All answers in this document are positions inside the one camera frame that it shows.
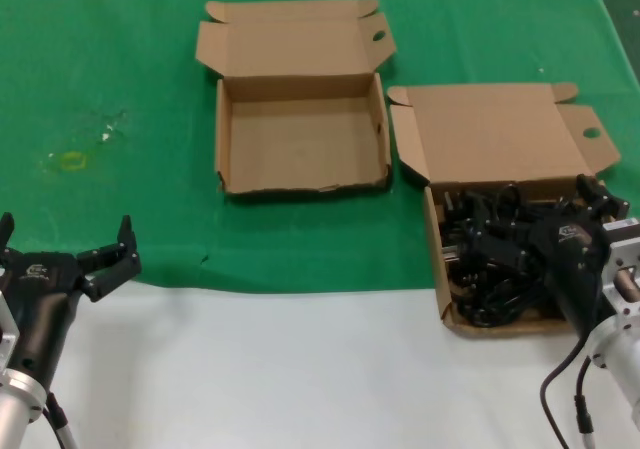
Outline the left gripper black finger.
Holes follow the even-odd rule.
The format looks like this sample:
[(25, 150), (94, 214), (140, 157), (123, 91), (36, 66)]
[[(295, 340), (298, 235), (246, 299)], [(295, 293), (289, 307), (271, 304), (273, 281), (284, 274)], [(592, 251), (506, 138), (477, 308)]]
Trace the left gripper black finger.
[(122, 218), (114, 244), (76, 255), (83, 274), (83, 293), (98, 302), (142, 271), (137, 240), (129, 215)]
[(5, 212), (0, 221), (0, 261), (2, 267), (11, 259), (13, 254), (13, 250), (8, 246), (13, 231), (14, 218), (11, 213)]

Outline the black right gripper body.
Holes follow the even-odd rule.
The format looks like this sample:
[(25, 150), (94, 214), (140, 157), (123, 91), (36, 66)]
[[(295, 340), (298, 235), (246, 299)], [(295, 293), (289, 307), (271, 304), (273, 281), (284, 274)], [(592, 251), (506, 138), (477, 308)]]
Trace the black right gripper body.
[(578, 335), (589, 334), (609, 255), (603, 225), (585, 217), (550, 216), (534, 223), (528, 242), (560, 311)]

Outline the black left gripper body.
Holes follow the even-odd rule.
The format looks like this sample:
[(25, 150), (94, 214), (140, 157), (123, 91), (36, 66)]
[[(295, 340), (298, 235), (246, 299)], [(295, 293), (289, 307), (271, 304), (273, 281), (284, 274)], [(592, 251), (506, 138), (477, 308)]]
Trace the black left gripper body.
[(83, 275), (68, 253), (1, 252), (1, 292), (19, 331), (8, 367), (52, 383), (75, 320)]

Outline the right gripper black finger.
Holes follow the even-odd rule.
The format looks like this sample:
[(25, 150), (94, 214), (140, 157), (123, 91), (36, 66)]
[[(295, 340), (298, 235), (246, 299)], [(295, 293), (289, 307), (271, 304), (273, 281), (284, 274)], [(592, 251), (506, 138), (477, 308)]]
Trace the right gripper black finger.
[(539, 272), (541, 257), (531, 243), (533, 223), (463, 222), (463, 261), (493, 264), (511, 272)]
[(579, 225), (625, 219), (629, 212), (629, 202), (614, 196), (593, 176), (576, 177), (576, 195), (580, 204), (575, 221)]

